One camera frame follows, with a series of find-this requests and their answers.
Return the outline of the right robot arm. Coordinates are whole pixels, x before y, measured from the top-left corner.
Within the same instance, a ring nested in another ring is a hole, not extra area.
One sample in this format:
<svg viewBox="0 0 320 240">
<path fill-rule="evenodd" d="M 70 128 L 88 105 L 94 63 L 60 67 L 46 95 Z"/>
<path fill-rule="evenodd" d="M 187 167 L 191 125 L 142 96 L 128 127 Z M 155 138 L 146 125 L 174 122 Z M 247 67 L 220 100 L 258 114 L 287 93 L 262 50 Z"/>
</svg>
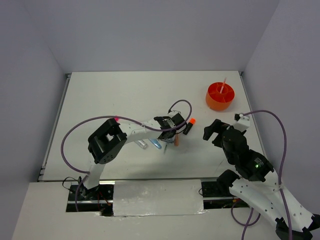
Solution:
<svg viewBox="0 0 320 240">
<path fill-rule="evenodd" d="M 281 240 L 310 240 L 312 231 L 320 227 L 320 216 L 304 208 L 292 193 L 279 183 L 279 176 L 259 152 L 249 148 L 245 137 L 251 121 L 240 116 L 228 124 L 219 119 L 204 128 L 203 139 L 216 133 L 213 145 L 221 148 L 228 163 L 217 178 L 217 190 L 223 196 L 233 195 L 266 218 Z"/>
</svg>

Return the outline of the orange slim highlighter pen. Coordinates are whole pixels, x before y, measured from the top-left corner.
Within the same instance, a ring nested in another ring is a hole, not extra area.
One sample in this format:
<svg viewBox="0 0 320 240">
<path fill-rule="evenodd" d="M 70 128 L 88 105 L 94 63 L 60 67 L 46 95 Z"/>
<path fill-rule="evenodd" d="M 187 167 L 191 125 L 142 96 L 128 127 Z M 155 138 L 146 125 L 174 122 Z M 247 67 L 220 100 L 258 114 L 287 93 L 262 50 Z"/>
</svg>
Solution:
<svg viewBox="0 0 320 240">
<path fill-rule="evenodd" d="M 223 82 L 222 82 L 222 85 L 221 85 L 221 88 L 220 88 L 220 91 L 219 93 L 222 94 L 223 93 L 223 90 L 224 90 L 224 87 L 225 87 L 225 84 L 226 84 L 226 81 L 227 81 L 227 77 L 224 78 Z"/>
</svg>

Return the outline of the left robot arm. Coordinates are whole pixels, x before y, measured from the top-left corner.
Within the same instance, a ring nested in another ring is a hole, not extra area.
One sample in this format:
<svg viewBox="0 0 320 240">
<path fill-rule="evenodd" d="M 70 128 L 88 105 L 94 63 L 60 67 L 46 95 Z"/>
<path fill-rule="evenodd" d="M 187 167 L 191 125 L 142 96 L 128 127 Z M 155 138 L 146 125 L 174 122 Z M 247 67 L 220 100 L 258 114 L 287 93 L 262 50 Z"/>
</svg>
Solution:
<svg viewBox="0 0 320 240">
<path fill-rule="evenodd" d="M 89 173 L 79 187 L 79 194 L 91 200 L 97 196 L 101 175 L 105 165 L 115 160 L 121 149 L 129 143 L 156 139 L 167 142 L 175 138 L 177 131 L 186 125 L 179 112 L 138 123 L 119 123 L 115 119 L 106 120 L 88 138 L 88 151 L 92 156 Z"/>
</svg>

